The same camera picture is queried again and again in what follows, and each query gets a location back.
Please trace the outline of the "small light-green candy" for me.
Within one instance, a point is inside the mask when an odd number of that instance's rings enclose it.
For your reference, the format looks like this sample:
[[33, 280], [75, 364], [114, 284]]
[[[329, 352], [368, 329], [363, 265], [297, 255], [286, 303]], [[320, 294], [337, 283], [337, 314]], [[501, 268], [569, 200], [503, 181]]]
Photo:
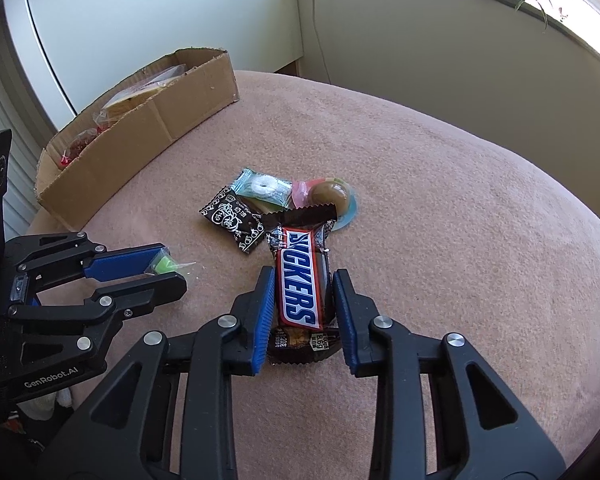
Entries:
[[175, 261], [170, 254], [167, 252], [159, 252], [151, 259], [145, 269], [145, 273], [149, 275], [161, 275], [171, 272], [176, 272], [182, 275], [188, 275], [195, 266], [195, 263], [179, 263]]

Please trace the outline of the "brown cardboard box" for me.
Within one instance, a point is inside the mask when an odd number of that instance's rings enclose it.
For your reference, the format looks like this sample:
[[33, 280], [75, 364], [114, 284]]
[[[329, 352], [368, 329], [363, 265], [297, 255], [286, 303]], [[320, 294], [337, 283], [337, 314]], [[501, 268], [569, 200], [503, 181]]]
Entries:
[[[178, 64], [186, 72], [119, 117], [102, 107], [119, 91]], [[77, 231], [136, 174], [182, 136], [239, 100], [230, 55], [223, 49], [184, 48], [158, 58], [106, 91], [58, 131], [38, 160], [38, 203], [65, 228]], [[67, 167], [60, 158], [73, 138], [99, 136]]]

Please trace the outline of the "brown jelly cup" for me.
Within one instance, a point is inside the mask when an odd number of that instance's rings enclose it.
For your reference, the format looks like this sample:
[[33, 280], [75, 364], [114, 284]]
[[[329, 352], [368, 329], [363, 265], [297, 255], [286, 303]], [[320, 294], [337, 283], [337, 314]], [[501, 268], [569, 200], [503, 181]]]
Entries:
[[333, 204], [337, 211], [334, 231], [344, 229], [358, 213], [354, 189], [338, 178], [294, 181], [291, 200], [296, 208]]

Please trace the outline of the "packaged sliced bread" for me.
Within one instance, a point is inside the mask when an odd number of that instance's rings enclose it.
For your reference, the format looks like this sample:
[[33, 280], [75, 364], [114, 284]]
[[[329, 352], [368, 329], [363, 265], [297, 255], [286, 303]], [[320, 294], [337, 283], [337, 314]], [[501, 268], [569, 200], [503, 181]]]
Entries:
[[133, 84], [132, 87], [119, 91], [103, 107], [102, 112], [108, 117], [122, 116], [135, 107], [140, 106], [151, 96], [166, 88], [186, 72], [185, 64], [166, 68], [155, 76]]

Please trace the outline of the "white radiator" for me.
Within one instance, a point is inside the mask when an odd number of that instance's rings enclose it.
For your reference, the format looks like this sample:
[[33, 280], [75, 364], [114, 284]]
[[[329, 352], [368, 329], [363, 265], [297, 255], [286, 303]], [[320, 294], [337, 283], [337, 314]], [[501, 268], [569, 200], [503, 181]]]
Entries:
[[42, 109], [18, 58], [0, 6], [0, 130], [12, 132], [4, 196], [4, 232], [27, 232], [38, 213], [34, 184], [42, 148], [56, 129]]

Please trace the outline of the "red dates snack bag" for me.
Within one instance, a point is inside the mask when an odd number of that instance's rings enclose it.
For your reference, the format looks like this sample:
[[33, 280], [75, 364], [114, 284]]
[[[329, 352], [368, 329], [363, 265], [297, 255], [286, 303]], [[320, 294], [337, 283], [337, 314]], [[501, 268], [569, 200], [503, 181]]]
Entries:
[[97, 128], [89, 128], [78, 133], [62, 153], [59, 162], [60, 166], [62, 168], [69, 166], [82, 153], [84, 148], [98, 136], [99, 130]]

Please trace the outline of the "brown English Snickers bar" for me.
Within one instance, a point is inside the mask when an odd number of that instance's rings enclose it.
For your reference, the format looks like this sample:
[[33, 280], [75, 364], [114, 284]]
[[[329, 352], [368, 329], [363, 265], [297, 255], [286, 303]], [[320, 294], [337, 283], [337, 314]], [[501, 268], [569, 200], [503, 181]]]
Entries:
[[336, 220], [333, 204], [277, 211], [262, 218], [275, 262], [277, 314], [268, 340], [273, 363], [316, 363], [341, 348], [327, 247]]

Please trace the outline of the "black patterned candy packet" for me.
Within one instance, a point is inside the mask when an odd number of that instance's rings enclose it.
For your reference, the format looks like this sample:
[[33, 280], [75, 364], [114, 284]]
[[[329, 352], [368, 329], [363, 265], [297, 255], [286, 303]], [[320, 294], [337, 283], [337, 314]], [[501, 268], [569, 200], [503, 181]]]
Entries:
[[215, 226], [229, 232], [245, 255], [249, 255], [265, 237], [260, 214], [228, 186], [221, 188], [199, 212]]

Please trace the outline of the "white cabinet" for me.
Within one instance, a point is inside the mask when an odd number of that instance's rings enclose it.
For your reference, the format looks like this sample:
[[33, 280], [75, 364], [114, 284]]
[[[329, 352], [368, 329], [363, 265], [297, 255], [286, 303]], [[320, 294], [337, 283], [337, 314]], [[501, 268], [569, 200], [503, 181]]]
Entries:
[[3, 0], [12, 41], [56, 129], [119, 81], [179, 48], [228, 51], [236, 70], [302, 55], [297, 0]]

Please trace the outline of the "pink table cloth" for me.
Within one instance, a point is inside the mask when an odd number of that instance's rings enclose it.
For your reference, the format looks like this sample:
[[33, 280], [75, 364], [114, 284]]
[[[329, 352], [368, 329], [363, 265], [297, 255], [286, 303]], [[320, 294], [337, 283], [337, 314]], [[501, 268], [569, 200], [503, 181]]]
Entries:
[[249, 292], [268, 246], [241, 252], [201, 208], [251, 168], [348, 182], [358, 213], [332, 269], [414, 333], [463, 334], [567, 462], [600, 429], [600, 218], [518, 155], [410, 108], [283, 75], [240, 72], [238, 102], [155, 158], [86, 225], [111, 249], [162, 243], [193, 265], [176, 304], [126, 322], [186, 334]]

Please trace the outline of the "teal mint candy packet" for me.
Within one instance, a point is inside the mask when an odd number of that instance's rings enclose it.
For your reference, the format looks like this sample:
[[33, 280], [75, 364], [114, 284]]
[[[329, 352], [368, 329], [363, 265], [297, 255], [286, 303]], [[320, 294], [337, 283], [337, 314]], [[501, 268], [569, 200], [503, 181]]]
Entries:
[[239, 196], [254, 198], [274, 206], [288, 209], [291, 204], [292, 184], [270, 174], [261, 174], [250, 168], [244, 168], [230, 185], [230, 189]]

